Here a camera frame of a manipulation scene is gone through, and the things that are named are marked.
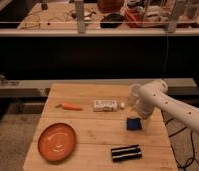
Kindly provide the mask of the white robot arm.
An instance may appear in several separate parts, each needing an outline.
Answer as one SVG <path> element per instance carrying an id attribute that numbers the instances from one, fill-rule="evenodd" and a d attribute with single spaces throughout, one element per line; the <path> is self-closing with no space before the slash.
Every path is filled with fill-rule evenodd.
<path id="1" fill-rule="evenodd" d="M 157 107 L 199 134 L 199 108 L 171 98 L 167 91 L 168 85 L 161 79 L 138 86 L 134 90 L 137 98 L 135 110 L 143 119 L 147 119 Z"/>

